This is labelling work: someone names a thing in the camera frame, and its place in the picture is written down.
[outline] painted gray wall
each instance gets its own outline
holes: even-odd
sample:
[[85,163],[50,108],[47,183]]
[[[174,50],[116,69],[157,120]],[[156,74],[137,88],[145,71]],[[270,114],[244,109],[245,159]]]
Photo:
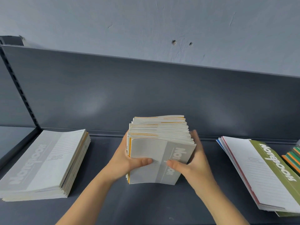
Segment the painted gray wall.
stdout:
[[300,76],[299,9],[300,0],[0,0],[0,34],[33,47]]

